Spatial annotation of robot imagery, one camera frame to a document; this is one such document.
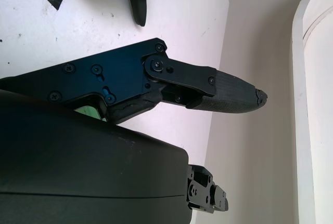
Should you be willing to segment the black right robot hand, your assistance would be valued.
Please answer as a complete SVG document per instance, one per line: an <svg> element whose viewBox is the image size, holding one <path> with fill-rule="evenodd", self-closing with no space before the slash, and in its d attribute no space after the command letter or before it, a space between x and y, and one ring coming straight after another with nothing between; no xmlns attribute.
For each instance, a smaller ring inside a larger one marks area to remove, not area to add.
<svg viewBox="0 0 333 224"><path fill-rule="evenodd" d="M267 94L159 38L1 79L1 223L190 223L228 210L187 152L121 123L165 102L247 113Z"/></svg>

